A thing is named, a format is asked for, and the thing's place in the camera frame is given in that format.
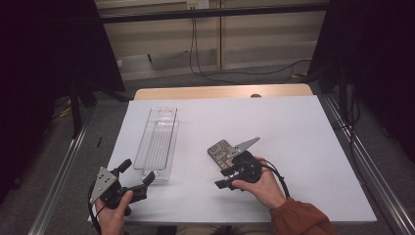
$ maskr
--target hand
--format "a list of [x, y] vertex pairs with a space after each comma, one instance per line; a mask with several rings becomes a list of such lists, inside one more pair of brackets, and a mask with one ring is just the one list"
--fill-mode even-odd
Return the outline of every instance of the hand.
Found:
[[[132, 191], [127, 191], [124, 196], [122, 196], [121, 201], [119, 202], [118, 207], [115, 210], [109, 208], [103, 208], [103, 210], [98, 214], [101, 225], [101, 234], [102, 235], [123, 235], [124, 234], [124, 211], [128, 207], [128, 204], [131, 202], [133, 196]], [[98, 211], [105, 204], [101, 199], [98, 199], [95, 203], [95, 209]]]
[[[257, 159], [263, 165], [266, 165], [266, 161], [263, 158]], [[257, 183], [235, 180], [232, 182], [232, 185], [252, 193], [263, 205], [272, 210], [281, 207], [287, 201], [275, 179], [274, 173], [265, 167], [262, 168], [262, 176]]]

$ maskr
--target brown sleeve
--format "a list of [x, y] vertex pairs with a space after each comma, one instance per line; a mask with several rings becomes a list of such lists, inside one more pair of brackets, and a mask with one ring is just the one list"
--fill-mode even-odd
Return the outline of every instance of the brown sleeve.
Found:
[[327, 215], [312, 204], [289, 198], [283, 206], [270, 213], [272, 226], [278, 235], [337, 234]]

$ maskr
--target transparent tray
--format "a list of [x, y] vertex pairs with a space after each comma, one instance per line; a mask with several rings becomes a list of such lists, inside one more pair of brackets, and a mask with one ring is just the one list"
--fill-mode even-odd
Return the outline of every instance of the transparent tray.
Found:
[[155, 172], [156, 180], [170, 177], [178, 131], [176, 115], [176, 108], [151, 108], [134, 162], [134, 168], [141, 171], [142, 179], [151, 171]]

